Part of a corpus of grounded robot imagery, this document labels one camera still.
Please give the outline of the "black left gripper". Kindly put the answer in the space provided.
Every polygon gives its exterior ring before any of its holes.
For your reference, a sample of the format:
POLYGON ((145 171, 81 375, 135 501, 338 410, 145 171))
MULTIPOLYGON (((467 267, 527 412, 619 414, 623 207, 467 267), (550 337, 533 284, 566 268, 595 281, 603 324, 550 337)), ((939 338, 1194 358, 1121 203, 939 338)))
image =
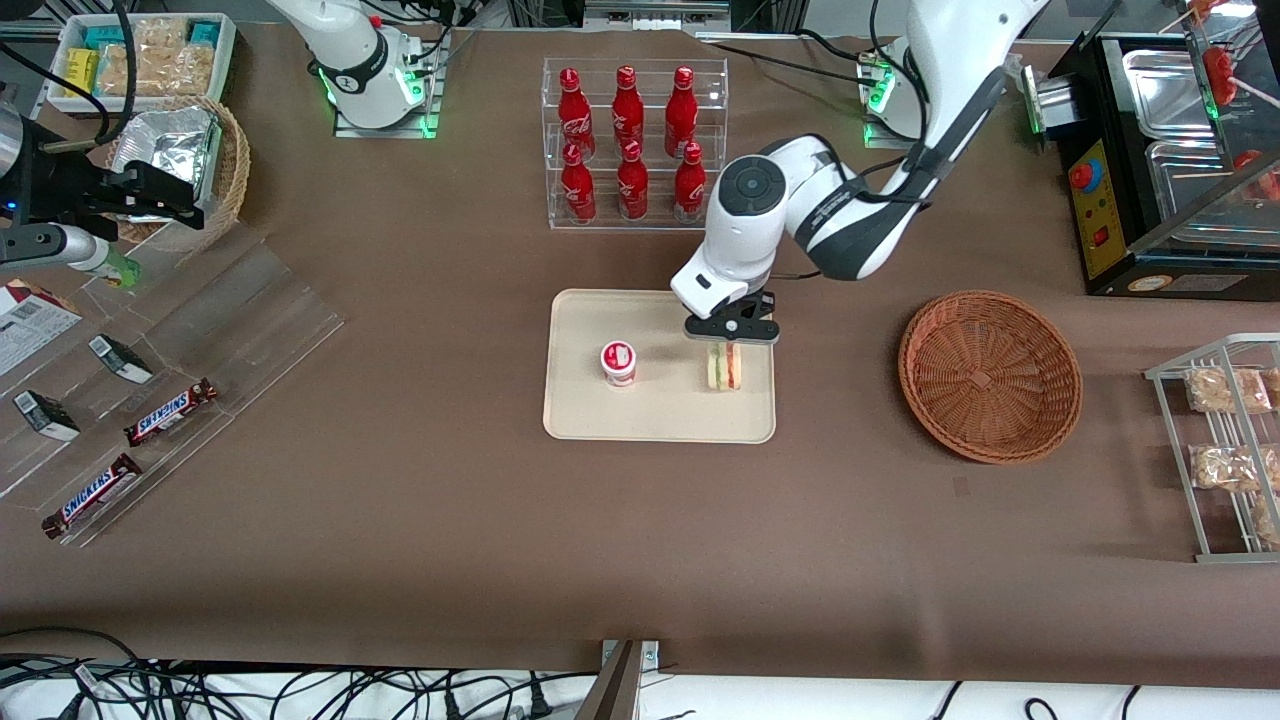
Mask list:
POLYGON ((780 340, 780 325, 772 319, 774 304, 772 292, 749 293, 717 309, 707 319, 689 315, 684 322, 684 333, 691 340, 713 342, 716 352, 722 350, 723 343, 731 343, 732 354, 740 351, 741 343, 774 345, 780 340))

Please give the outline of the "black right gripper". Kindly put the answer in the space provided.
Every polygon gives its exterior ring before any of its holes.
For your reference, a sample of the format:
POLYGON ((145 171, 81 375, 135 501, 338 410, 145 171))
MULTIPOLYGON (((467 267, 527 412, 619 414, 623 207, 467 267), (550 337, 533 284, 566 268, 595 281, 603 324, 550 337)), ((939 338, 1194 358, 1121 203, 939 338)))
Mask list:
POLYGON ((204 229, 204 210, 196 208, 196 190, 147 161, 131 160, 114 174, 82 152, 46 154, 36 150, 22 169, 22 211, 31 220, 61 215, 101 214, 128 223, 178 222, 204 229), (127 196, 141 205, 127 205, 127 196))

